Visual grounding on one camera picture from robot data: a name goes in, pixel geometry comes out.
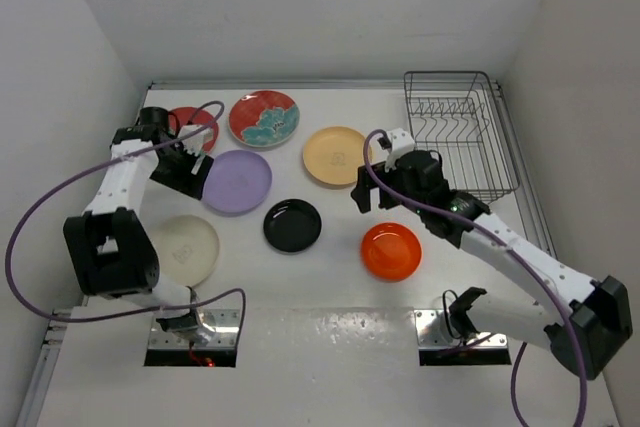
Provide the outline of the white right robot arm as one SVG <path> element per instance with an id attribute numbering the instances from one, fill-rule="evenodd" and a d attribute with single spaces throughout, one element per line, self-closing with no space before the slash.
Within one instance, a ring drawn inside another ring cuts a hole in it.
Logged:
<path id="1" fill-rule="evenodd" d="M 589 380 L 632 336 L 628 290 L 620 280 L 594 279 L 521 237 L 487 204 L 451 188 L 437 153 L 413 150 L 391 169 L 382 162 L 359 167 L 351 197 L 361 213 L 370 211 L 373 189 L 380 208 L 403 206 L 415 213 L 432 235 L 490 265 L 539 304 L 525 311 L 495 309 L 485 289 L 471 287 L 449 310 L 462 336 L 478 332 L 484 320 L 497 321 L 509 335 L 549 350 L 564 368 Z"/>

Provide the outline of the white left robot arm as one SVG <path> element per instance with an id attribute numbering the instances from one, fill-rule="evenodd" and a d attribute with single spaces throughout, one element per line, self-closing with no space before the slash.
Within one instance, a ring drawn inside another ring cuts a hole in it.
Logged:
<path id="1" fill-rule="evenodd" d="M 214 324 L 197 307 L 193 288 L 162 274 L 139 213 L 149 181 L 201 199 L 213 165 L 203 146 L 216 123 L 179 125 L 169 118 L 164 108 L 146 107 L 134 125 L 116 131 L 98 192 L 81 215 L 66 219 L 63 234 L 85 295 L 153 311 L 163 331 L 204 345 Z"/>

